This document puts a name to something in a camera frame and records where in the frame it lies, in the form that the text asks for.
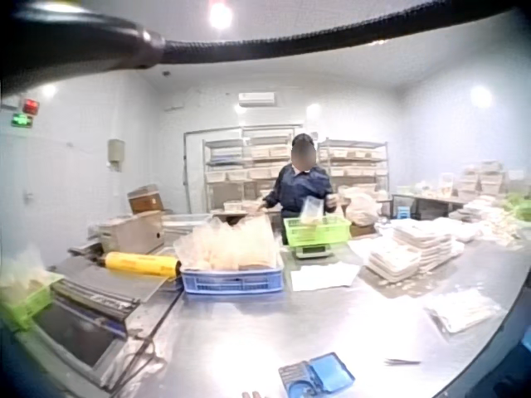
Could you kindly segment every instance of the green plastic basket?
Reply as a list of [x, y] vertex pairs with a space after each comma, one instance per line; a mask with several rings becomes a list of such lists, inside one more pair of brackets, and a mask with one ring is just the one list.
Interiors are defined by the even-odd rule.
[[324, 216], [315, 226], [300, 224], [300, 218], [284, 219], [285, 233], [290, 247], [329, 245], [350, 239], [350, 221], [339, 216]]
[[63, 278], [63, 275], [49, 272], [47, 284], [29, 294], [18, 304], [4, 303], [3, 309], [8, 317], [20, 328], [27, 330], [32, 324], [33, 315], [39, 313], [51, 303], [50, 284]]

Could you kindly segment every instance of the green light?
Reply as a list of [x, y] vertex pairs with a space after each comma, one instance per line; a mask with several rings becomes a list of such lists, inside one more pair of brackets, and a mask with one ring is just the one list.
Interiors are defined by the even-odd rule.
[[13, 114], [11, 126], [30, 128], [33, 125], [33, 117], [27, 114]]

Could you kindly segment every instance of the hand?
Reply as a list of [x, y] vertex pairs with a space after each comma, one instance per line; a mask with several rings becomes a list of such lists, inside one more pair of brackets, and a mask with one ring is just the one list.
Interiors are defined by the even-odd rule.
[[[244, 392], [243, 394], [241, 394], [241, 398], [251, 398], [251, 396], [248, 393]], [[261, 398], [261, 395], [258, 394], [256, 391], [253, 391], [252, 398]]]
[[256, 211], [260, 211], [260, 210], [263, 210], [263, 209], [266, 209], [267, 208], [267, 202], [266, 201], [263, 201], [259, 206], [258, 206], [258, 209], [256, 209]]
[[331, 193], [326, 196], [326, 206], [328, 208], [336, 207], [338, 203], [339, 203], [338, 196], [335, 193]]

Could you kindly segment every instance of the wall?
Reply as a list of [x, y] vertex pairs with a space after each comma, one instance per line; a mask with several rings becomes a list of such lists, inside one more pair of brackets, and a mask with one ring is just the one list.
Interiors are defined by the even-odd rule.
[[[278, 106], [248, 109], [238, 115], [234, 110], [238, 93], [253, 90], [276, 92]], [[163, 113], [158, 134], [154, 179], [165, 206], [176, 212], [188, 211], [183, 186], [183, 135], [201, 129], [304, 123], [306, 130], [318, 131], [320, 138], [388, 141], [392, 187], [410, 179], [407, 161], [410, 145], [402, 133], [401, 107], [391, 92], [326, 80], [322, 76], [271, 76], [197, 87], [169, 95], [163, 103], [167, 111]], [[321, 105], [320, 116], [308, 118], [306, 107], [313, 103]], [[200, 163], [200, 158], [190, 159], [189, 167], [200, 168]]]
[[[129, 211], [126, 192], [150, 182], [158, 95], [137, 73], [114, 72], [56, 83], [32, 129], [0, 113], [2, 255], [35, 244], [47, 265], [81, 243], [87, 226]], [[122, 173], [107, 168], [107, 140], [123, 139]]]
[[[492, 93], [492, 105], [478, 108], [472, 87]], [[513, 41], [447, 69], [408, 90], [406, 129], [413, 140], [414, 180], [436, 183], [439, 173], [497, 159], [506, 169], [531, 172], [531, 50]]]

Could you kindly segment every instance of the stainless steel table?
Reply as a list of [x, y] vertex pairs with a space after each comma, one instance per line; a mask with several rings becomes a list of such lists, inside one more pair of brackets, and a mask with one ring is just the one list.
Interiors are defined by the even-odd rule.
[[[422, 301], [457, 285], [480, 286], [511, 309], [531, 267], [529, 254], [473, 242], [408, 290], [381, 286], [364, 269], [351, 288], [294, 293], [288, 283], [284, 293], [260, 297], [183, 295], [156, 338], [168, 364], [145, 375], [136, 396], [238, 398], [243, 391], [260, 391], [286, 397], [279, 367], [337, 352], [356, 377], [337, 396], [432, 398], [487, 347], [504, 317], [447, 337], [422, 310]], [[343, 250], [338, 257], [358, 261]], [[289, 270], [299, 265], [286, 265], [288, 282]], [[385, 366], [385, 357], [421, 364]]]

